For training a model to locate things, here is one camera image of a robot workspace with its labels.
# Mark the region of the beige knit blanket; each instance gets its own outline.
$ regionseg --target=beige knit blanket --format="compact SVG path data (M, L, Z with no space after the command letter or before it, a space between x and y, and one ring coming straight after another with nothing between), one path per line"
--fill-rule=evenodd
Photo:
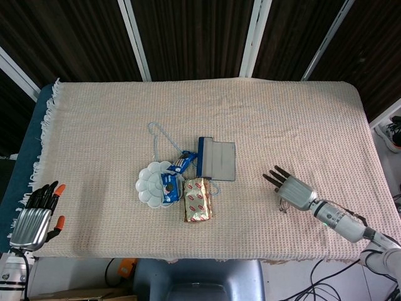
M58 83L55 91L34 186L66 184L52 227L59 215L66 223L38 256L357 258L367 241L347 242L310 212L279 211L262 177L275 164L401 239L358 92L347 83L236 78ZM139 201L138 173L154 161L153 121L181 149L196 151L199 136L235 142L236 181L218 182L210 221L185 223L182 201L159 209ZM178 156L160 136L160 160Z

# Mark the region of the orange device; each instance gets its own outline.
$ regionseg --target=orange device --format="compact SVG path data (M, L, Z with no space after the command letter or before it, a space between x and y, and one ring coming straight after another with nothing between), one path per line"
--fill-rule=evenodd
M136 258L124 258L118 267L117 273L123 278L130 278L135 271L137 261Z

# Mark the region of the dark wooden wall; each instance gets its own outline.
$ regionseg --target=dark wooden wall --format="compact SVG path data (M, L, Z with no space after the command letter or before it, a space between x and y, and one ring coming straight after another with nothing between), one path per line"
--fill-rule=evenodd
M344 0L273 0L253 77L300 80ZM133 0L152 80L239 76L254 0ZM117 0L0 1L0 46L40 88L141 81ZM401 1L356 0L310 80L343 80L371 121L401 97ZM34 102L1 73L0 155Z

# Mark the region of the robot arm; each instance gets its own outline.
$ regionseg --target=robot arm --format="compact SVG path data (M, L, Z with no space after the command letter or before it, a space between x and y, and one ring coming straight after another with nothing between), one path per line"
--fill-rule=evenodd
M1 270L0 301L19 301L22 293L24 300L29 300L26 286L34 263L32 252L59 235L64 227L65 217L60 216L57 225L48 232L58 198L65 188L62 184L55 191L57 185L55 181L35 190L18 216L10 239L11 254Z
M310 210L315 218L352 243L370 240L361 252L362 263L373 273L394 277L401 286L401 247L395 240L361 224L330 201L318 199L312 187L280 167L274 168L279 174L269 171L274 177L265 174L263 177L276 186L274 191L281 198L298 210Z

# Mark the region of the blue chair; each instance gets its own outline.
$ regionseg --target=blue chair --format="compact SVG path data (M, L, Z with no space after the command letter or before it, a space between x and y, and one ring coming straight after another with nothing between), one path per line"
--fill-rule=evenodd
M138 301L264 301L258 260L141 259L133 279Z

